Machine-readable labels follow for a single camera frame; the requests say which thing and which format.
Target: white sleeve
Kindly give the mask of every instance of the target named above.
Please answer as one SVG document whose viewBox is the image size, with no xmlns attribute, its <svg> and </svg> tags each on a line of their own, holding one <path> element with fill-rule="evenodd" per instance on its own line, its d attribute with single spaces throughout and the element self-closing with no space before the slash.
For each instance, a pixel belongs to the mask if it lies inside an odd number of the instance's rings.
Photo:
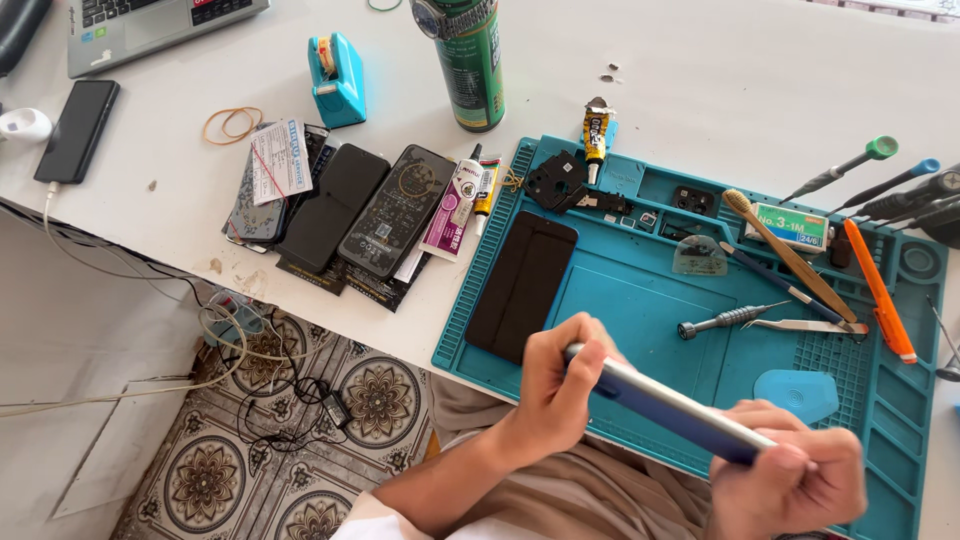
<svg viewBox="0 0 960 540">
<path fill-rule="evenodd" d="M 433 540 L 370 493 L 361 493 L 330 540 Z"/>
</svg>

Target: spray can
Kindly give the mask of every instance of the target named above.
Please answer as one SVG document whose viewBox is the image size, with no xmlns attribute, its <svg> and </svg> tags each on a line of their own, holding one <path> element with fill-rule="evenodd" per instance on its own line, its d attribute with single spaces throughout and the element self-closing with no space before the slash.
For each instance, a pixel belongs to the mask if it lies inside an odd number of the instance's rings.
<svg viewBox="0 0 960 540">
<path fill-rule="evenodd" d="M 497 4 L 493 0 L 414 0 L 414 18 L 425 34 L 423 19 L 433 11 L 445 18 L 440 28 L 454 29 L 452 36 L 434 37 L 444 72 L 446 91 L 457 124 L 473 134 L 486 133 L 503 119 L 503 68 Z"/>
</svg>

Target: white desk surface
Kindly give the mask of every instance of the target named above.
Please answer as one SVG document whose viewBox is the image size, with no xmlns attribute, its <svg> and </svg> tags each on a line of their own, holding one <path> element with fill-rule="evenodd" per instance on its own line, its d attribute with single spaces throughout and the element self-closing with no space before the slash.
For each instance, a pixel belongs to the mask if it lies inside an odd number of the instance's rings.
<svg viewBox="0 0 960 540">
<path fill-rule="evenodd" d="M 339 31 L 359 51 L 368 121 L 335 134 L 389 161 L 414 142 L 456 157 L 482 142 L 509 159 L 522 136 L 578 136 L 595 95 L 618 111 L 615 152 L 769 194 L 788 194 L 877 135 L 897 138 L 894 159 L 803 197 L 818 208 L 921 158 L 960 161 L 950 127 L 960 125 L 957 25 L 796 0 L 506 0 L 499 20 L 507 115 L 479 137 L 455 125 L 433 44 L 405 5 L 378 13 L 362 0 L 277 0 L 250 20 L 109 71 L 102 78 L 120 83 L 120 97 L 86 181 L 65 186 L 52 215 L 430 369 L 472 233 L 459 262 L 426 266 L 397 314 L 350 288 L 335 297 L 274 268 L 277 255 L 220 233 L 248 148 L 207 144 L 201 127 L 212 112 L 245 105 L 267 120 L 320 123 L 309 37 Z M 0 80 L 5 109 L 33 107 L 56 121 L 72 86 L 67 32 L 66 7 L 55 0 L 21 64 Z M 598 80 L 611 61 L 623 84 Z M 46 186 L 32 180 L 41 151 L 0 145 L 0 197 L 42 209 Z M 222 274 L 210 270 L 212 258 Z M 955 253 L 948 271 L 954 301 L 945 317 L 957 334 Z M 948 410 L 960 385 L 938 381 L 936 401 L 921 528 L 929 539 L 956 531 L 960 503 L 960 421 Z"/>
</svg>

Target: tape dispenser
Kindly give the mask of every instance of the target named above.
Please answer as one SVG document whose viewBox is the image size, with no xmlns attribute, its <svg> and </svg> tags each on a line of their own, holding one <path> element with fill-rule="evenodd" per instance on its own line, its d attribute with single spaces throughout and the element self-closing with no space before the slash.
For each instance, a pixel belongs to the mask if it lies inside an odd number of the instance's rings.
<svg viewBox="0 0 960 540">
<path fill-rule="evenodd" d="M 339 32 L 311 37 L 307 61 L 313 78 L 313 100 L 327 128 L 341 128 L 367 120 L 363 62 Z"/>
</svg>

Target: bamboo toothbrush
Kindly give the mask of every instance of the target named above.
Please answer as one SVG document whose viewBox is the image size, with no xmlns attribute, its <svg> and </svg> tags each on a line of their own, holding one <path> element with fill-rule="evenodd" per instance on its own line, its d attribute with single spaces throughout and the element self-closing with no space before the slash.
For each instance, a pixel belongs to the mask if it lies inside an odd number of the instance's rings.
<svg viewBox="0 0 960 540">
<path fill-rule="evenodd" d="M 810 268 L 810 265 L 806 263 L 799 255 L 797 255 L 792 249 L 784 244 L 779 238 L 774 236 L 773 233 L 767 229 L 766 225 L 760 222 L 759 219 L 754 215 L 750 208 L 750 199 L 746 195 L 740 193 L 736 189 L 728 189 L 723 192 L 723 200 L 727 203 L 727 206 L 733 209 L 736 213 L 740 214 L 743 219 L 746 219 L 754 226 L 754 229 L 763 239 L 770 244 L 770 247 L 774 248 L 774 251 L 777 252 L 777 255 L 783 259 L 783 262 L 790 268 L 790 271 L 794 273 L 797 278 L 800 279 L 813 294 L 817 295 L 820 300 L 824 301 L 824 304 L 830 306 L 834 311 L 840 314 L 847 322 L 855 323 L 856 315 L 853 314 L 853 311 L 844 301 L 840 299 L 837 293 L 827 285 L 827 282 L 823 278 L 817 275 L 816 272 Z"/>
</svg>

